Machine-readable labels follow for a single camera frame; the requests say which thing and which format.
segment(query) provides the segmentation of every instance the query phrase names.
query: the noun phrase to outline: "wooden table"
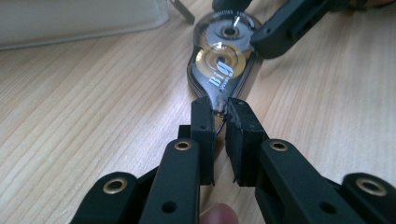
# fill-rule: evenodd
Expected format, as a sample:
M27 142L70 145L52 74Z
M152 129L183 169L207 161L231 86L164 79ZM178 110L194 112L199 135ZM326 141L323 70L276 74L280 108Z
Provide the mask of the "wooden table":
M199 20L211 1L185 0ZM281 2L255 1L260 21ZM293 143L340 183L365 172L396 185L396 7L328 14L264 61L246 100L272 138ZM173 9L160 28L0 51L0 222L66 223L103 175L156 167L196 96L193 26ZM233 184L223 149L201 209L227 203L263 223L254 189Z

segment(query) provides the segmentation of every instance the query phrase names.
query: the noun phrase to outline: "clear plastic casing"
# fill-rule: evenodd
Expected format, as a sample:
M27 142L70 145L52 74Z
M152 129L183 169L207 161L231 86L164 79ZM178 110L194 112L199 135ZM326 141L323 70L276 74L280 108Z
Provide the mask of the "clear plastic casing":
M204 17L195 26L194 50L188 65L189 83L199 96L209 96L213 111L224 114L258 57L249 41L260 23L238 11Z

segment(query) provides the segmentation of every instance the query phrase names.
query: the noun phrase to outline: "fingertip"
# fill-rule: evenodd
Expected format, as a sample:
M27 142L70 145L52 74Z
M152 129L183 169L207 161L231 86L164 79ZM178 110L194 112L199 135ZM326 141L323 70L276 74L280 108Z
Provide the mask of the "fingertip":
M200 224L239 224L235 211L225 203L216 203L200 216Z

